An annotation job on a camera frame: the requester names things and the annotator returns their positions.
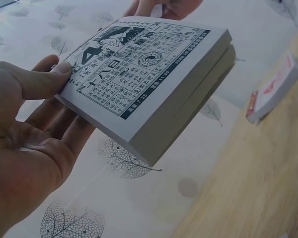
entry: calendar illustration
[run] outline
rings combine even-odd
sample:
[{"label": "calendar illustration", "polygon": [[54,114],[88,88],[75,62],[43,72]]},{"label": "calendar illustration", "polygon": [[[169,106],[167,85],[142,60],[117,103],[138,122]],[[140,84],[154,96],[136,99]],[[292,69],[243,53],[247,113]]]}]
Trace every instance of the calendar illustration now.
[{"label": "calendar illustration", "polygon": [[161,22],[116,22],[67,58],[74,90],[127,119],[210,30]]}]

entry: hand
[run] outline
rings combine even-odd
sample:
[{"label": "hand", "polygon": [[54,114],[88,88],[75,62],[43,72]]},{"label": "hand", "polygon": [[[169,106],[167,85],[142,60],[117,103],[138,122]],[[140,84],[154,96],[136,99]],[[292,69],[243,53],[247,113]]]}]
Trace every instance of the hand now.
[{"label": "hand", "polygon": [[[46,57],[33,71],[0,62],[0,237],[66,180],[95,129],[53,97],[72,72],[67,62],[48,72],[58,61]],[[45,98],[15,120],[24,100]]]},{"label": "hand", "polygon": [[193,12],[202,0],[135,0],[124,16],[150,16],[157,4],[163,4],[162,18],[181,20]]}]

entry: small box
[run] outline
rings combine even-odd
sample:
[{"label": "small box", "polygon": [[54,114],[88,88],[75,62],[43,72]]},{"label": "small box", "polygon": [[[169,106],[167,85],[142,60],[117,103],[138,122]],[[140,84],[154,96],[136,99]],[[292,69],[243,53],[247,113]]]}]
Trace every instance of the small box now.
[{"label": "small box", "polygon": [[262,88],[252,93],[246,118],[255,123],[274,109],[298,80],[298,62],[288,53],[274,77]]}]

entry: large printed number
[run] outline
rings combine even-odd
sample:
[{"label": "large printed number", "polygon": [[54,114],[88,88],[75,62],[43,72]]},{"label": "large printed number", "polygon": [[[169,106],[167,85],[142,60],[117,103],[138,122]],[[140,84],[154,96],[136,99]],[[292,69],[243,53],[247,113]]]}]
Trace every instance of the large printed number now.
[{"label": "large printed number", "polygon": [[84,53],[81,60],[81,64],[86,64],[93,56],[99,55],[103,51],[102,47],[94,48],[94,47],[88,47]]}]

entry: wooden surface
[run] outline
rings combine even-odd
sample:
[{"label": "wooden surface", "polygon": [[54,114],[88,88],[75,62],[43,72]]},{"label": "wooden surface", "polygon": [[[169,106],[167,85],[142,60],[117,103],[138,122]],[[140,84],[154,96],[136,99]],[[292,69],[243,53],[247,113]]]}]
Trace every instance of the wooden surface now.
[{"label": "wooden surface", "polygon": [[[298,33],[288,50],[298,59]],[[298,238],[298,82],[259,126],[240,113],[172,238],[278,238],[286,232]]]}]

